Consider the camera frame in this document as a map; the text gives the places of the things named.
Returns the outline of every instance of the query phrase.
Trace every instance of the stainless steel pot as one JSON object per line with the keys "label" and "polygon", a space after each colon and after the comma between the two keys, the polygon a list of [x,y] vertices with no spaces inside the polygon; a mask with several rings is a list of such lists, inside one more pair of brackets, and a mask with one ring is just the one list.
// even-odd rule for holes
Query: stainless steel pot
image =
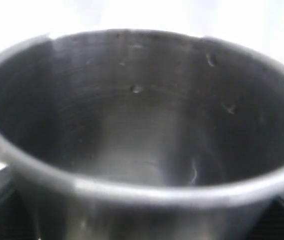
{"label": "stainless steel pot", "polygon": [[0,54],[0,159],[41,240],[237,240],[284,192],[284,66],[112,29]]}

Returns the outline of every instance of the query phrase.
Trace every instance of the stove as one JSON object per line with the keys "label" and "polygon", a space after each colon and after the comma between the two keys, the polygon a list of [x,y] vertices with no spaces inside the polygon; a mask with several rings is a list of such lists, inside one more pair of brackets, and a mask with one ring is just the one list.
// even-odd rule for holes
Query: stove
{"label": "stove", "polygon": [[[20,196],[15,190],[8,191],[9,196],[0,201],[0,240],[35,240]],[[274,201],[246,240],[284,240],[284,196]]]}

